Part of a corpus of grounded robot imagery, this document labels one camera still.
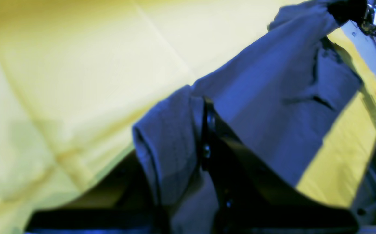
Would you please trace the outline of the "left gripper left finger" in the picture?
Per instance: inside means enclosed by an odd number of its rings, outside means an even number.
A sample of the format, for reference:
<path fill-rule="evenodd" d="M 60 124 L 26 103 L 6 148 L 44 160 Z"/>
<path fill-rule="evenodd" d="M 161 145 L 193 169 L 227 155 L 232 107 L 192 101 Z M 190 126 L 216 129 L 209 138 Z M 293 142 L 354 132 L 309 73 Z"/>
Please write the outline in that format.
<path fill-rule="evenodd" d="M 59 208 L 37 211 L 28 234 L 168 234 L 167 212 L 155 205 L 135 151 L 94 188 Z"/>

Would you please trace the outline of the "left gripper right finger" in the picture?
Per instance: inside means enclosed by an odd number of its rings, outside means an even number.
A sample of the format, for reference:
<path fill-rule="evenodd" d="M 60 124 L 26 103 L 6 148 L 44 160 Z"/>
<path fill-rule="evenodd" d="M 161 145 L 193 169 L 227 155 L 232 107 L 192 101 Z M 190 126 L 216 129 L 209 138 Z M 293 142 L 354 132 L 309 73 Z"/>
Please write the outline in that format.
<path fill-rule="evenodd" d="M 355 234 L 347 209 L 330 208 L 288 185 L 247 148 L 203 97 L 201 168 L 213 181 L 215 234 Z"/>

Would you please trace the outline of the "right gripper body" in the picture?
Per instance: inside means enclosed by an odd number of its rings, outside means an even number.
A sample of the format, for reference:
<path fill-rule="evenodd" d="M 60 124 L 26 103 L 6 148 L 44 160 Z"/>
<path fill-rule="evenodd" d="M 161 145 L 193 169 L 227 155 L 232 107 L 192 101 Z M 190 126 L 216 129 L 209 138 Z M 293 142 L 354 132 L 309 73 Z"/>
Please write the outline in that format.
<path fill-rule="evenodd" d="M 376 33 L 376 0 L 339 0 L 328 4 L 337 20 L 355 22 L 365 35 Z"/>

